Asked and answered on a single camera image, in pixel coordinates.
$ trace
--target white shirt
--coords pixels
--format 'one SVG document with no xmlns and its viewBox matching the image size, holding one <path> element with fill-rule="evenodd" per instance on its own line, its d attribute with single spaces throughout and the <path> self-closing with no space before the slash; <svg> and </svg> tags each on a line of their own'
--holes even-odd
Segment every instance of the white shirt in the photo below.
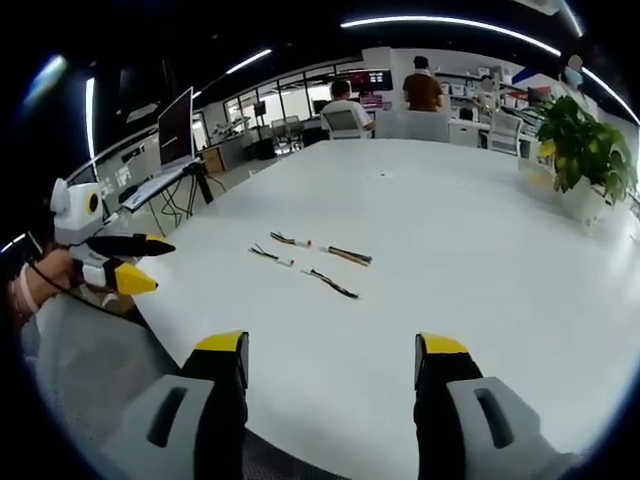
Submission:
<svg viewBox="0 0 640 480">
<path fill-rule="evenodd" d="M 322 114 L 340 112 L 343 110 L 351 110 L 355 115 L 358 123 L 360 123 L 363 127 L 369 125 L 373 121 L 371 120 L 371 117 L 364 109 L 364 107 L 358 102 L 352 102 L 351 100 L 334 100 L 328 103 L 320 112 L 322 129 L 329 130 L 329 125 L 327 124 L 327 121 Z"/>
</svg>

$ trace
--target white plant pot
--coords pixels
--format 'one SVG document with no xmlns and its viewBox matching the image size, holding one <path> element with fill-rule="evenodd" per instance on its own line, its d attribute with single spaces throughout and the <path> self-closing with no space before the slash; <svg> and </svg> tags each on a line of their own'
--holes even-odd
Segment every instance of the white plant pot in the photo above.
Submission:
<svg viewBox="0 0 640 480">
<path fill-rule="evenodd" d="M 587 232 L 593 231 L 606 205 L 605 199 L 591 186 L 587 177 L 561 195 L 562 209 L 573 220 L 579 222 Z"/>
</svg>

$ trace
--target table surface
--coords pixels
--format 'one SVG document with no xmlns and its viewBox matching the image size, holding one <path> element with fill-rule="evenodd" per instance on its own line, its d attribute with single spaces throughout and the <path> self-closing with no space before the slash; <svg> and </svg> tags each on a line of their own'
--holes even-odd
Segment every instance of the table surface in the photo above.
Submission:
<svg viewBox="0 0 640 480">
<path fill-rule="evenodd" d="M 223 195 L 140 267 L 136 303 L 182 364 L 202 338 L 250 332 L 248 428 L 354 479 L 414 479 L 414 336 L 452 336 L 583 451 L 623 400 L 640 345 L 640 223 L 586 236 L 526 195 L 514 157 L 411 140 L 321 142 Z M 280 244 L 281 231 L 373 256 L 365 268 Z M 286 268 L 253 255 L 254 243 Z M 300 273 L 315 268 L 361 295 Z"/>
</svg>

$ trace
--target person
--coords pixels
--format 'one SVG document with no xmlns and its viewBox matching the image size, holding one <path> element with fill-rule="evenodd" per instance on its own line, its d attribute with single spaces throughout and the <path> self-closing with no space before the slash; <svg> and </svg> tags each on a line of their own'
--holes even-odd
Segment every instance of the person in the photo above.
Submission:
<svg viewBox="0 0 640 480">
<path fill-rule="evenodd" d="M 322 128 L 324 128 L 325 130 L 329 129 L 329 125 L 326 124 L 324 114 L 339 112 L 341 110 L 352 110 L 365 130 L 371 131 L 376 128 L 376 123 L 371 120 L 371 117 L 366 112 L 364 107 L 358 102 L 349 100 L 350 96 L 351 86 L 345 80 L 336 80 L 331 84 L 331 98 L 333 100 L 325 105 L 325 107 L 320 112 L 320 115 L 322 117 Z"/>
<path fill-rule="evenodd" d="M 62 288 L 71 287 L 73 258 L 68 250 L 56 249 L 37 262 L 36 268 L 53 283 Z M 23 271 L 6 285 L 6 300 L 15 330 L 20 330 L 29 317 L 36 313 L 44 302 L 60 291 L 44 280 L 32 267 L 25 265 Z"/>
<path fill-rule="evenodd" d="M 596 105 L 592 105 L 592 102 L 587 99 L 587 96 L 582 92 L 582 74 L 580 73 L 580 64 L 575 65 L 577 68 L 571 68 L 569 65 L 564 65 L 560 69 L 558 75 L 558 84 L 551 88 L 551 95 L 555 100 L 560 97 L 571 97 L 576 103 L 591 115 L 596 120 L 598 119 L 598 109 Z"/>
<path fill-rule="evenodd" d="M 493 114 L 497 109 L 498 102 L 496 99 L 489 97 L 488 93 L 493 93 L 493 79 L 489 75 L 483 75 L 481 78 L 481 87 L 477 90 L 477 93 L 472 99 L 473 104 L 478 107 L 483 113 L 489 115 Z"/>
<path fill-rule="evenodd" d="M 437 112 L 442 107 L 442 87 L 429 73 L 429 60 L 421 55 L 413 59 L 415 72 L 404 79 L 404 99 L 409 110 Z"/>
</svg>

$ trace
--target white chair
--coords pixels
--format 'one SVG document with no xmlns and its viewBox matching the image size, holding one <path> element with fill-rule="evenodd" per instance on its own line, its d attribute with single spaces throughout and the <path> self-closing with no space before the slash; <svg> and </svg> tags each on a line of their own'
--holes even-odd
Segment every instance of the white chair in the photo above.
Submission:
<svg viewBox="0 0 640 480">
<path fill-rule="evenodd" d="M 449 115 L 439 112 L 407 112 L 407 136 L 410 140 L 449 143 Z"/>
<path fill-rule="evenodd" d="M 489 150 L 520 157 L 521 129 L 521 118 L 507 115 L 500 111 L 495 112 L 491 117 L 491 129 L 489 130 L 487 147 Z"/>
<path fill-rule="evenodd" d="M 365 130 L 360 123 L 353 106 L 348 103 L 343 110 L 321 112 L 320 114 L 329 127 L 329 138 L 338 140 L 344 138 L 371 138 L 371 132 Z"/>
<path fill-rule="evenodd" d="M 449 142 L 449 117 L 436 112 L 378 112 L 376 138 Z"/>
</svg>

